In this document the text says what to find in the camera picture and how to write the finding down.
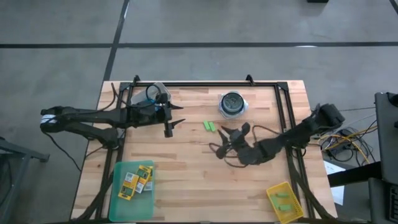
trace yellow basket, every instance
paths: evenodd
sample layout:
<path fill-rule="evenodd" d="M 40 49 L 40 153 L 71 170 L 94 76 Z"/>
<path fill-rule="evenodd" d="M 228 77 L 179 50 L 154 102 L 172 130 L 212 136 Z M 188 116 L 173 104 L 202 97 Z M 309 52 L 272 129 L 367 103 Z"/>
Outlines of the yellow basket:
<path fill-rule="evenodd" d="M 296 195 L 288 182 L 267 189 L 269 201 L 281 224 L 286 224 L 304 216 Z"/>

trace concrete floor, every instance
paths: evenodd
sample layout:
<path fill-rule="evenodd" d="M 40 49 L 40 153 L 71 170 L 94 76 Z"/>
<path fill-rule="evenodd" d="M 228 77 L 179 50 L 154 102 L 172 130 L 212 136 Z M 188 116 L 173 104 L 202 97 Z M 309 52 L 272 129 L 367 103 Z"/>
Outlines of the concrete floor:
<path fill-rule="evenodd" d="M 111 43 L 123 0 L 0 0 L 0 44 Z M 120 42 L 364 42 L 398 39 L 388 0 L 133 0 Z M 95 108 L 110 49 L 0 49 L 0 136 L 50 153 L 32 161 L 13 223 L 67 220 L 79 173 L 39 129 L 40 110 Z M 397 91 L 398 47 L 119 49 L 110 80 L 304 80 L 311 106 L 372 106 Z M 374 110 L 344 112 L 348 122 Z M 372 117 L 353 125 L 367 128 Z M 55 139 L 82 163 L 87 141 Z M 377 134 L 365 137 L 379 159 Z"/>

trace butcher block tabletop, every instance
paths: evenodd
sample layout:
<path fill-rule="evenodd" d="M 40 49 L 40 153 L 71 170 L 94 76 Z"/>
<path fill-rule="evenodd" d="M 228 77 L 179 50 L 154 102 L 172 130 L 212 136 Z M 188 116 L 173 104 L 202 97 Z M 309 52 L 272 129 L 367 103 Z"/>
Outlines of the butcher block tabletop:
<path fill-rule="evenodd" d="M 286 82 L 296 123 L 299 123 L 311 113 L 304 82 Z M 116 89 L 119 88 L 120 82 L 104 82 L 98 108 L 111 102 L 111 83 L 114 83 Z M 142 90 L 145 88 L 134 87 L 133 95 Z M 231 167 L 210 150 L 208 144 L 221 144 L 221 139 L 217 132 L 206 131 L 203 125 L 204 121 L 212 121 L 217 129 L 221 126 L 240 128 L 248 122 L 251 126 L 259 124 L 280 132 L 274 88 L 201 86 L 168 87 L 168 90 L 172 95 L 171 102 L 184 107 L 172 111 L 173 121 L 185 119 L 175 127 L 172 138 L 164 138 L 163 124 L 129 128 L 126 131 L 123 161 L 155 162 L 154 217 L 148 222 L 276 222 L 278 219 L 266 190 L 282 182 L 290 182 L 284 149 L 275 159 L 261 165 Z M 221 94 L 231 90 L 240 92 L 249 108 L 242 116 L 226 120 L 218 111 L 218 101 Z M 289 124 L 283 91 L 281 94 L 285 118 Z M 105 124 L 95 126 L 107 127 Z M 275 137 L 275 134 L 260 128 L 255 129 L 255 132 L 258 139 Z M 246 136 L 246 141 L 253 144 L 252 132 Z M 98 141 L 91 141 L 86 153 L 89 154 L 100 146 Z M 101 149 L 85 159 L 71 218 L 81 215 L 98 193 L 105 158 L 106 149 Z M 239 164 L 237 159 L 228 161 Z M 319 147 L 307 147 L 304 163 L 312 192 L 327 211 L 336 216 Z M 108 216 L 110 193 L 111 188 L 104 200 L 104 217 Z M 306 213 L 302 192 L 300 200 Z"/>

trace wire bundle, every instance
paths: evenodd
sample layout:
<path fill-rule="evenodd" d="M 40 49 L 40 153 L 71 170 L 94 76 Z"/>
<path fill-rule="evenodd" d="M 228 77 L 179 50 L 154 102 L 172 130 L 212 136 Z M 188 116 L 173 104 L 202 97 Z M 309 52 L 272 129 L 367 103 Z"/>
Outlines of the wire bundle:
<path fill-rule="evenodd" d="M 358 131 L 357 129 L 354 129 L 352 127 L 347 127 L 345 129 L 339 130 L 341 133 L 342 131 L 348 131 L 349 134 L 347 136 L 343 136 L 341 134 L 326 134 L 320 137 L 318 140 L 318 143 L 320 143 L 321 140 L 324 140 L 320 145 L 321 149 L 323 152 L 329 151 L 328 155 L 330 159 L 334 159 L 339 162 L 347 162 L 351 160 L 354 155 L 356 162 L 358 166 L 363 166 L 366 163 L 370 164 L 371 162 L 369 161 L 369 156 L 372 158 L 372 160 L 375 162 L 375 158 L 373 156 L 373 147 L 371 147 L 364 139 L 363 136 L 365 134 L 372 133 L 377 130 L 377 125 L 373 124 L 376 121 L 373 121 L 371 125 L 362 131 Z M 337 158 L 337 154 L 341 152 L 340 148 L 342 147 L 343 144 L 346 144 L 347 147 L 344 147 L 341 149 L 342 151 L 348 150 L 351 152 L 351 155 L 346 158 L 346 159 L 341 159 Z M 362 155 L 364 160 L 362 162 L 359 161 L 359 154 Z"/>

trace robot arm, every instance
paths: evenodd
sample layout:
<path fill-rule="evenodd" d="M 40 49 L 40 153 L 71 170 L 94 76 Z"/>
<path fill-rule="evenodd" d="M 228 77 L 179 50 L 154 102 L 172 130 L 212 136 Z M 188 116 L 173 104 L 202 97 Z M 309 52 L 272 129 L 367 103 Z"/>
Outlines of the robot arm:
<path fill-rule="evenodd" d="M 156 102 L 142 101 L 135 105 L 110 111 L 84 110 L 72 107 L 55 106 L 41 111 L 40 128 L 45 133 L 68 131 L 88 139 L 97 139 L 104 147 L 115 149 L 119 146 L 116 128 L 138 128 L 153 124 L 164 124 L 165 137 L 173 136 L 173 128 L 185 119 L 172 120 L 171 110 L 183 109 L 168 101 L 161 93 Z M 100 129 L 83 123 L 104 123 L 112 128 Z"/>
<path fill-rule="evenodd" d="M 258 165 L 275 158 L 275 155 L 284 146 L 304 148 L 309 143 L 311 136 L 339 128 L 344 120 L 344 117 L 334 105 L 326 104 L 317 107 L 309 117 L 296 127 L 276 138 L 257 141 L 254 143 L 254 147 L 250 147 L 244 139 L 245 135 L 250 132 L 248 123 L 242 125 L 241 131 L 222 127 L 229 134 L 229 140 L 221 131 L 218 131 L 223 140 L 223 145 L 218 148 L 216 155 L 219 159 L 222 159 L 226 156 L 228 148 L 232 147 L 238 153 L 240 163 L 243 165 Z"/>

